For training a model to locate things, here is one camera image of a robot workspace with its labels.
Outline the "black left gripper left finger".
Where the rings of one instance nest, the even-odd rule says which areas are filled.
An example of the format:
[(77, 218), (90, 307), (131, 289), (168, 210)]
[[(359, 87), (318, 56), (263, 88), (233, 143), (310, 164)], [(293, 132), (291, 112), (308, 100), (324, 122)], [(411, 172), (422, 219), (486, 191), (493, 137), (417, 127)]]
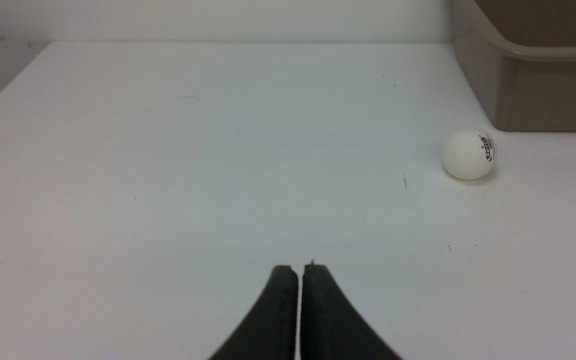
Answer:
[(254, 305), (211, 359), (293, 360), (298, 289), (298, 276), (292, 268), (276, 265)]

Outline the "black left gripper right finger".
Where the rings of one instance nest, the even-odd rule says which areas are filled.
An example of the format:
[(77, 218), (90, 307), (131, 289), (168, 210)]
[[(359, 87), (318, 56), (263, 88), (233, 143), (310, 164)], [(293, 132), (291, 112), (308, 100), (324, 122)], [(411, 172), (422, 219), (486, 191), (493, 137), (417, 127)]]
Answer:
[(323, 264), (302, 276), (302, 360), (400, 360), (370, 327)]

